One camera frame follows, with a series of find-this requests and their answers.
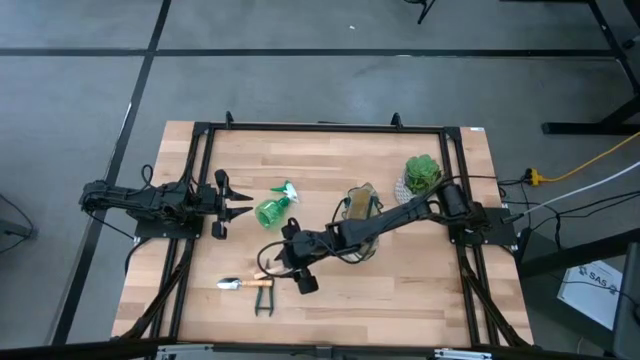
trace wooden handle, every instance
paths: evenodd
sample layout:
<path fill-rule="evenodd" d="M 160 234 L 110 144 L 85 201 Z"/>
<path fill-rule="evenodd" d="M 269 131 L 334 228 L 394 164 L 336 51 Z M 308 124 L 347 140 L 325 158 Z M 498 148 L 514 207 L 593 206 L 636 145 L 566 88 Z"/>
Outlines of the wooden handle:
<path fill-rule="evenodd" d="M 246 280 L 242 282 L 243 287 L 271 287 L 273 286 L 273 280 Z"/>

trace black wire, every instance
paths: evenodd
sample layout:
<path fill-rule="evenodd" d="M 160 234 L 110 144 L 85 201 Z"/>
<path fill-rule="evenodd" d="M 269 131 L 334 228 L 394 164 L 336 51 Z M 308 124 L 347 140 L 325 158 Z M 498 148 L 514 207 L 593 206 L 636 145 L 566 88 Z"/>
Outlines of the black wire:
<path fill-rule="evenodd" d="M 144 171 L 145 169 L 149 169 L 149 176 L 148 177 L 145 174 L 145 171 Z M 141 192 L 145 191 L 148 188 L 156 189 L 155 186 L 151 185 L 151 180 L 153 179 L 153 166 L 151 166 L 149 164 L 142 165 L 142 168 L 140 168 L 140 177 L 142 178 L 142 181 L 144 182 L 144 185 L 140 189 L 138 189 L 136 191 L 132 191 L 132 192 L 126 193 L 126 196 L 132 196 L 132 195 L 140 194 Z"/>
<path fill-rule="evenodd" d="M 594 213 L 597 213 L 598 211 L 602 211 L 602 210 L 604 210 L 604 209 L 608 209 L 608 208 L 610 208 L 610 207 L 612 207 L 612 206 L 616 206 L 616 205 L 618 205 L 618 204 L 621 204 L 621 203 L 623 203 L 623 202 L 625 202 L 625 201 L 629 201 L 629 200 L 631 200 L 631 199 L 637 198 L 638 196 L 640 196 L 640 191 L 636 191 L 635 193 L 628 193 L 628 194 L 625 194 L 625 195 L 630 195 L 630 194 L 631 194 L 631 195 L 633 195 L 633 196 L 629 196 L 629 197 L 628 197 L 628 198 L 626 198 L 626 199 L 623 199 L 623 200 L 620 200 L 620 201 L 616 201 L 616 202 L 615 202 L 615 203 L 613 203 L 613 204 L 609 204 L 609 205 L 607 205 L 607 206 L 604 206 L 604 207 L 601 207 L 601 208 L 599 208 L 599 209 L 593 210 L 593 211 L 591 211 L 590 213 L 588 213 L 588 214 L 586 214 L 586 215 L 567 215 L 567 216 L 563 216 L 563 217 L 566 217 L 566 218 L 581 218 L 581 217 L 587 217 L 587 216 L 590 216 L 590 215 L 592 215 L 592 214 L 594 214 Z M 608 198 L 608 199 L 604 199 L 604 200 L 596 201 L 595 203 L 590 204 L 589 206 L 582 206 L 582 207 L 580 207 L 580 208 L 571 209 L 571 210 L 567 210 L 567 211 L 562 211 L 560 214 L 561 214 L 561 215 L 563 215 L 563 214 L 572 213 L 572 212 L 575 212 L 575 211 L 578 211 L 578 210 L 585 209 L 585 208 L 587 208 L 587 207 L 591 207 L 591 206 L 596 205 L 596 204 L 600 204 L 600 203 L 602 203 L 602 202 L 604 202 L 604 201 L 613 200 L 613 199 L 618 199 L 618 198 L 620 198 L 620 197 L 621 197 L 621 196 L 613 196 L 613 197 Z"/>
<path fill-rule="evenodd" d="M 340 200 L 338 206 L 336 206 L 336 210 L 333 212 L 333 216 L 331 217 L 331 222 L 336 221 L 336 216 L 338 215 L 338 211 L 340 211 L 340 206 L 342 206 L 342 204 L 344 204 L 344 198 Z"/>
<path fill-rule="evenodd" d="M 527 192 L 524 190 L 524 182 L 520 183 L 520 189 L 522 190 L 522 195 L 524 196 L 524 201 L 527 203 L 527 211 L 530 209 L 529 207 L 529 198 L 527 197 Z M 529 225 L 527 226 L 529 229 L 531 229 L 531 213 L 528 212 L 527 213 L 527 218 L 529 219 Z"/>
<path fill-rule="evenodd" d="M 587 213 L 587 214 L 583 214 L 583 215 L 563 215 L 563 214 L 569 214 L 569 213 L 572 213 L 572 212 L 575 212 L 575 211 L 578 211 L 578 210 L 583 210 L 583 209 L 586 209 L 586 208 L 591 207 L 593 205 L 597 205 L 597 204 L 603 203 L 605 201 L 609 201 L 609 200 L 613 200 L 613 199 L 619 199 L 622 196 L 629 196 L 629 197 L 627 197 L 626 199 L 622 199 L 620 201 L 616 201 L 613 204 L 609 204 L 607 206 L 603 206 L 601 208 L 593 210 L 593 211 L 591 211 L 590 213 Z M 608 208 L 614 207 L 614 206 L 616 206 L 618 204 L 621 204 L 621 203 L 623 203 L 625 201 L 629 201 L 629 200 L 634 199 L 634 198 L 639 197 L 639 196 L 640 196 L 640 191 L 635 191 L 635 192 L 630 192 L 630 193 L 626 193 L 626 194 L 611 196 L 609 198 L 605 198 L 605 199 L 602 199 L 602 200 L 594 201 L 593 203 L 590 203 L 590 204 L 587 204 L 587 205 L 583 205 L 583 206 L 580 206 L 580 207 L 577 207 L 577 208 L 556 212 L 555 216 L 551 216 L 551 217 L 548 217 L 548 218 L 544 219 L 538 225 L 533 227 L 531 229 L 531 231 L 534 231 L 534 230 L 538 229 L 540 226 L 542 226 L 547 221 L 555 219 L 556 220 L 556 227 L 555 227 L 555 232 L 554 232 L 554 241 L 556 243 L 556 247 L 558 248 L 558 250 L 561 250 L 562 249 L 562 244 L 560 242 L 560 228 L 562 226 L 562 219 L 563 218 L 565 218 L 565 219 L 586 218 L 586 217 L 589 217 L 589 216 L 591 216 L 591 215 L 593 215 L 593 214 L 595 214 L 595 213 L 597 213 L 599 211 L 606 210 Z"/>
<path fill-rule="evenodd" d="M 587 207 L 591 207 L 591 206 L 593 206 L 593 205 L 600 204 L 600 203 L 605 202 L 605 201 L 608 201 L 608 200 L 618 199 L 618 198 L 620 198 L 621 196 L 629 196 L 629 197 L 628 197 L 628 198 L 626 198 L 626 199 L 620 200 L 620 201 L 616 201 L 616 202 L 615 202 L 615 203 L 613 203 L 613 204 L 609 204 L 609 205 L 607 205 L 607 206 L 603 206 L 603 207 L 601 207 L 601 208 L 598 208 L 598 209 L 596 209 L 596 210 L 593 210 L 593 211 L 591 211 L 590 213 L 587 213 L 587 214 L 584 214 L 584 215 L 564 215 L 564 214 L 569 214 L 569 213 L 572 213 L 572 212 L 575 212 L 575 211 L 578 211 L 578 210 L 586 209 Z M 626 193 L 626 194 L 621 194 L 621 195 L 616 195 L 616 196 L 612 196 L 612 197 L 609 197 L 609 198 L 605 198 L 605 199 L 602 199 L 602 200 L 595 201 L 595 202 L 593 202 L 593 203 L 591 203 L 591 204 L 587 204 L 587 205 L 584 205 L 584 206 L 581 206 L 581 207 L 578 207 L 578 208 L 574 208 L 574 209 L 569 209 L 569 210 L 560 211 L 560 212 L 557 212 L 557 214 L 559 214 L 561 218 L 565 218 L 565 219 L 586 218 L 586 217 L 589 217 L 589 216 L 591 216 L 591 215 L 593 215 L 593 214 L 595 214 L 595 213 L 597 213 L 597 212 L 599 212 L 599 211 L 606 210 L 606 209 L 611 208 L 611 207 L 613 207 L 613 206 L 616 206 L 616 205 L 618 205 L 618 204 L 622 204 L 623 202 L 629 201 L 629 200 L 634 199 L 634 198 L 636 198 L 636 197 L 638 197 L 638 196 L 640 196 L 640 191 L 631 192 L 631 193 Z M 548 218 L 546 218 L 546 219 L 542 220 L 538 225 L 536 225 L 535 227 L 533 227 L 531 230 L 536 230 L 537 228 L 539 228 L 540 226 L 542 226 L 542 225 L 543 225 L 544 223 L 546 223 L 547 221 L 549 221 L 549 220 L 553 220 L 553 219 L 555 219 L 555 218 L 556 218 L 556 216 L 548 217 Z"/>
<path fill-rule="evenodd" d="M 547 275 L 551 276 L 552 278 L 564 283 L 564 284 L 586 284 L 586 285 L 591 285 L 593 287 L 597 287 L 597 288 L 601 288 L 601 289 L 605 289 L 605 290 L 609 290 L 609 291 L 613 291 L 613 292 L 617 292 L 620 295 L 626 297 L 627 299 L 629 299 L 629 301 L 631 301 L 631 303 L 637 308 L 638 307 L 638 303 L 628 294 L 626 294 L 625 292 L 622 292 L 618 289 L 614 289 L 614 288 L 610 288 L 610 287 L 606 287 L 606 286 L 601 286 L 601 285 L 596 285 L 596 284 L 592 284 L 590 282 L 586 282 L 586 281 L 565 281 L 563 279 L 560 279 L 559 277 L 551 274 L 551 273 L 547 273 Z"/>
<path fill-rule="evenodd" d="M 276 246 L 276 245 L 284 245 L 284 244 L 288 244 L 293 242 L 292 240 L 281 240 L 281 241 L 274 241 L 272 243 L 267 244 L 265 247 L 263 247 L 262 249 L 260 249 L 260 251 L 258 251 L 258 256 L 256 256 L 256 262 L 258 263 L 258 268 L 260 269 L 260 271 L 262 271 L 262 273 L 274 277 L 274 278 L 286 278 L 286 277 L 290 277 L 291 274 L 293 274 L 293 271 L 289 271 L 286 274 L 272 274 L 270 272 L 268 272 L 264 266 L 262 266 L 262 262 L 260 261 L 260 257 L 262 256 L 262 253 L 265 252 L 265 250 L 267 250 L 270 247 Z"/>
<path fill-rule="evenodd" d="M 478 179 L 496 179 L 495 176 L 491 176 L 491 175 L 467 175 L 468 178 L 478 178 Z M 462 178 L 462 175 L 454 175 L 450 178 L 447 178 L 444 181 L 451 181 L 451 180 L 455 180 L 455 179 L 460 179 Z"/>
<path fill-rule="evenodd" d="M 131 235 L 127 234 L 126 232 L 124 232 L 124 231 L 122 231 L 122 230 L 118 229 L 117 227 L 115 227 L 115 226 L 113 226 L 113 225 L 111 225 L 111 224 L 107 223 L 106 221 L 98 219 L 97 217 L 93 216 L 93 214 L 91 214 L 91 213 L 87 213 L 87 215 L 91 216 L 91 217 L 92 217 L 94 220 L 96 220 L 97 222 L 99 222 L 99 223 L 101 223 L 101 224 L 103 224 L 103 225 L 106 225 L 106 226 L 110 227 L 111 229 L 113 229 L 113 230 L 115 230 L 115 231 L 119 232 L 120 234 L 122 234 L 122 235 L 124 235 L 124 236 L 128 237 L 129 239 L 133 240 L 133 236 L 131 236 Z"/>
<path fill-rule="evenodd" d="M 512 185 L 518 185 L 518 184 L 522 184 L 525 181 L 525 177 L 522 176 L 520 178 L 520 180 L 501 180 L 498 181 L 498 192 L 500 193 L 500 198 L 505 198 L 507 197 L 507 191 L 505 189 L 503 189 L 503 186 L 512 186 Z"/>
<path fill-rule="evenodd" d="M 20 208 L 16 204 L 14 204 L 11 201 L 9 201 L 9 199 L 4 197 L 4 195 L 2 195 L 2 194 L 0 194 L 0 199 L 4 200 L 4 202 L 9 204 L 11 207 L 13 207 L 20 215 L 22 215 L 22 217 L 27 221 L 27 223 L 29 223 L 29 233 L 27 234 L 27 236 L 24 236 L 22 239 L 18 240 L 16 243 L 14 243 L 13 245 L 9 246 L 8 248 L 0 250 L 0 255 L 2 255 L 5 252 L 7 252 L 7 251 L 15 248 L 16 246 L 18 246 L 21 242 L 31 238 L 31 235 L 33 235 L 33 231 L 34 231 L 35 227 L 33 226 L 33 222 L 31 222 L 31 219 L 29 219 L 27 214 L 25 214 L 22 210 L 20 210 Z"/>
<path fill-rule="evenodd" d="M 124 261 L 124 274 L 127 275 L 127 273 L 129 272 L 129 261 L 131 261 L 131 256 L 133 255 L 134 252 L 136 252 L 136 250 L 138 250 L 139 247 L 141 247 L 142 245 L 146 244 L 147 241 L 151 240 L 151 238 L 141 238 L 140 242 L 137 243 L 134 247 L 131 248 L 131 250 L 129 250 L 129 253 L 127 254 L 127 258 Z"/>

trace wooden tabletop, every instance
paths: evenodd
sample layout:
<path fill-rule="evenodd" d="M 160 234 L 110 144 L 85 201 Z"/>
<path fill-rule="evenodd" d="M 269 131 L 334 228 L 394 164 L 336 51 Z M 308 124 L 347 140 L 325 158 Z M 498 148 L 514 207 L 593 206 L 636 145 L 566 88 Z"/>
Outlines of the wooden tabletop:
<path fill-rule="evenodd" d="M 167 123 L 155 166 L 155 185 L 180 177 L 192 128 L 192 122 Z M 469 174 L 494 175 L 484 130 L 461 131 Z M 449 148 L 455 159 L 453 144 Z M 265 199 L 277 199 L 281 194 L 269 189 L 288 179 L 300 203 L 292 204 L 287 216 L 295 217 L 303 229 L 323 230 L 346 191 L 365 182 L 375 187 L 386 207 L 396 206 L 395 182 L 406 160 L 419 154 L 431 155 L 442 166 L 436 135 L 216 131 L 208 178 L 213 182 L 215 170 L 224 169 L 234 190 L 255 199 L 230 202 L 231 206 L 256 206 Z M 495 180 L 475 178 L 471 186 L 474 200 L 485 207 L 500 206 Z M 380 237 L 375 256 L 358 265 L 336 258 L 312 265 L 320 285 L 312 294 L 300 295 L 293 280 L 277 279 L 273 316 L 262 313 L 256 317 L 256 289 L 219 290 L 216 283 L 224 277 L 252 279 L 257 271 L 256 254 L 266 244 L 282 240 L 280 230 L 264 230 L 251 212 L 228 225 L 227 240 L 216 240 L 210 236 L 212 220 L 205 221 L 196 242 L 179 340 L 470 345 L 455 248 L 444 226 L 424 221 L 386 233 Z M 128 330 L 156 295 L 167 243 L 154 239 L 133 255 L 113 335 Z M 483 249 L 493 300 L 519 335 L 532 341 L 513 258 L 496 246 Z M 266 252 L 265 258 L 278 251 L 270 250 L 273 252 Z M 161 334 L 168 334 L 172 309 L 170 299 Z M 476 312 L 481 337 L 487 341 L 477 301 Z"/>

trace yellow cable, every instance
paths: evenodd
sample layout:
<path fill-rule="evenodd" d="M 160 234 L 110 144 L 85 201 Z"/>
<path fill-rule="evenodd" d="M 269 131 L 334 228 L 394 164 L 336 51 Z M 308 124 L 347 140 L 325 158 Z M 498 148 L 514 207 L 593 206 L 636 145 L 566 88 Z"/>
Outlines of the yellow cable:
<path fill-rule="evenodd" d="M 620 148 L 622 145 L 624 145 L 624 144 L 628 143 L 629 141 L 633 140 L 634 138 L 636 138 L 636 137 L 638 137 L 638 136 L 640 136 L 640 131 L 639 131 L 639 132 L 637 132 L 637 133 L 635 133 L 635 134 L 633 134 L 633 135 L 631 135 L 630 137 L 626 138 L 624 141 L 622 141 L 622 142 L 621 142 L 621 143 L 619 143 L 618 145 L 616 145 L 616 146 L 612 147 L 611 149 L 609 149 L 609 150 L 607 150 L 607 151 L 603 152 L 602 154 L 600 154 L 600 155 L 598 155 L 598 156 L 594 157 L 593 159 L 591 159 L 591 160 L 587 161 L 586 163 L 584 163 L 584 164 L 582 164 L 582 165 L 578 166 L 577 168 L 575 168 L 575 169 L 573 169 L 573 170 L 569 171 L 568 173 L 566 173 L 566 174 L 564 174 L 564 175 L 562 175 L 562 176 L 559 176 L 559 177 L 557 177 L 557 178 L 548 179 L 548 178 L 545 178 L 544 176 L 542 176 L 542 175 L 540 175 L 540 174 L 538 173 L 538 174 L 537 174 L 537 179 L 534 179 L 534 182 L 542 183 L 542 182 L 556 182 L 556 181 L 564 180 L 564 179 L 568 178 L 569 176 L 571 176 L 571 175 L 573 175 L 573 174 L 577 173 L 578 171 L 580 171 L 580 170 L 582 170 L 582 169 L 586 168 L 587 166 L 589 166 L 589 165 L 593 164 L 594 162 L 596 162 L 596 161 L 598 161 L 598 160 L 602 159 L 603 157 L 605 157 L 605 156 L 607 156 L 607 155 L 611 154 L 612 152 L 614 152 L 614 151 L 618 150 L 618 148 Z"/>

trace spray bottle nozzle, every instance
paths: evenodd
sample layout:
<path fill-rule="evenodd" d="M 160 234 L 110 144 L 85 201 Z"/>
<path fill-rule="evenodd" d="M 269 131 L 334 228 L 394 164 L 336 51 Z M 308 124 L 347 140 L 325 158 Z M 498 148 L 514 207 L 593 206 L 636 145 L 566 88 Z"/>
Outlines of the spray bottle nozzle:
<path fill-rule="evenodd" d="M 286 180 L 284 182 L 284 185 L 281 187 L 272 188 L 271 191 L 281 192 L 285 194 L 287 198 L 289 198 L 289 200 L 295 203 L 300 202 L 300 200 L 298 199 L 298 193 L 296 192 L 296 188 L 293 187 L 293 184 L 289 180 Z"/>

